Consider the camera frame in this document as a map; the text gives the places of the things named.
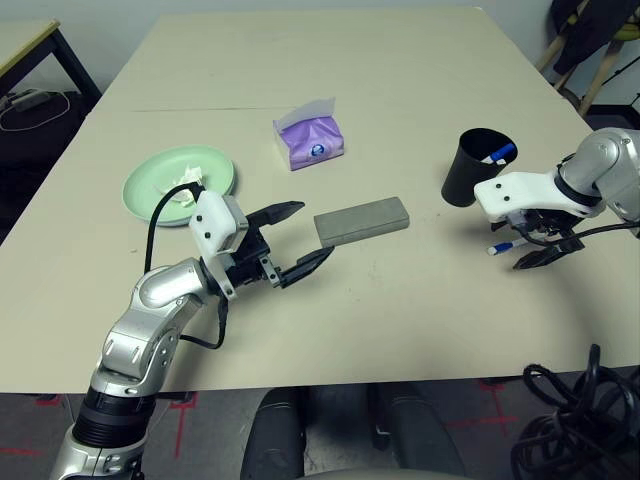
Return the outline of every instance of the gray block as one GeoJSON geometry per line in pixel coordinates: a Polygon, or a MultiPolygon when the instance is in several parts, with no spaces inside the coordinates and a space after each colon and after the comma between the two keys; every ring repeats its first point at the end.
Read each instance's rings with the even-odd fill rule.
{"type": "Polygon", "coordinates": [[[323,247],[356,242],[409,226],[409,214],[398,197],[313,217],[323,247]]]}

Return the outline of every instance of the tissue box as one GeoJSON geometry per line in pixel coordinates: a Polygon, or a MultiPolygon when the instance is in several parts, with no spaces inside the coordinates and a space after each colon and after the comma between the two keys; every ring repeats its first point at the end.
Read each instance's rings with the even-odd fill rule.
{"type": "Polygon", "coordinates": [[[333,119],[335,98],[307,103],[273,121],[276,142],[290,170],[344,153],[344,138],[333,119]]]}

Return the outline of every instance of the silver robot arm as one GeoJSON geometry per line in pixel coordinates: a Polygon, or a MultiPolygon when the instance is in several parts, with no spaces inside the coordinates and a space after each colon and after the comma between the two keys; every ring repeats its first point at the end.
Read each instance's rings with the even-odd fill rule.
{"type": "Polygon", "coordinates": [[[640,221],[640,131],[598,130],[562,164],[559,174],[574,191],[601,198],[622,220],[640,221]]]}
{"type": "Polygon", "coordinates": [[[65,434],[51,480],[143,478],[147,424],[187,322],[211,298],[199,263],[147,273],[104,343],[76,423],[65,434]]]}
{"type": "Polygon", "coordinates": [[[604,128],[547,173],[513,172],[478,183],[474,194],[494,229],[511,225],[529,242],[546,247],[514,268],[547,265],[584,248],[579,240],[583,235],[574,235],[572,228],[607,206],[624,222],[616,228],[629,229],[638,237],[639,148],[640,131],[604,128]],[[537,240],[529,232],[535,232],[537,240]],[[561,238],[541,240],[555,235],[561,238]]]}
{"type": "MultiPolygon", "coordinates": [[[[129,308],[107,335],[78,419],[65,434],[50,480],[142,480],[147,425],[178,340],[218,348],[224,339],[228,302],[237,298],[236,287],[268,280],[274,287],[286,288],[315,271],[333,251],[333,247],[316,250],[281,271],[271,263],[269,245],[259,229],[288,218],[304,203],[279,203],[245,217],[233,197],[201,191],[196,184],[185,187],[190,185],[197,203],[189,227],[200,261],[189,258],[156,268],[138,281],[129,308]],[[182,335],[189,320],[214,297],[219,298],[218,342],[182,335]]],[[[170,191],[161,200],[155,218],[173,194],[170,191]]],[[[152,232],[153,222],[146,269],[150,268],[152,232]]]]}

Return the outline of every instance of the green plate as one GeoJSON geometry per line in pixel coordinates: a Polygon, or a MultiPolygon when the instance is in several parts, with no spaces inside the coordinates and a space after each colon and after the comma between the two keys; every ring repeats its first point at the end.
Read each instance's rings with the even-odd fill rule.
{"type": "MultiPolygon", "coordinates": [[[[202,183],[207,190],[222,195],[231,192],[235,172],[233,163],[220,150],[208,145],[185,145],[156,153],[129,174],[122,188],[122,200],[133,215],[149,221],[166,190],[179,180],[185,168],[200,167],[202,183]]],[[[169,202],[162,209],[158,226],[175,227],[189,223],[195,204],[183,207],[169,202]]]]}

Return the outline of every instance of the blue pen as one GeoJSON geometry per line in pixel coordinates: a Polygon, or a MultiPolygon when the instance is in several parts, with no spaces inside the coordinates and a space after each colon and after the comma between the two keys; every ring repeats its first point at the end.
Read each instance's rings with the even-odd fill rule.
{"type": "Polygon", "coordinates": [[[489,247],[487,248],[487,253],[491,256],[500,255],[501,253],[511,250],[512,248],[520,247],[522,245],[526,245],[527,243],[529,242],[527,242],[524,238],[517,238],[511,242],[499,243],[497,245],[494,245],[493,247],[489,247]]]}
{"type": "Polygon", "coordinates": [[[513,143],[507,143],[504,147],[496,150],[491,155],[486,158],[483,158],[482,163],[486,163],[488,165],[506,165],[507,161],[504,159],[509,153],[513,152],[516,149],[516,146],[513,143]]]}

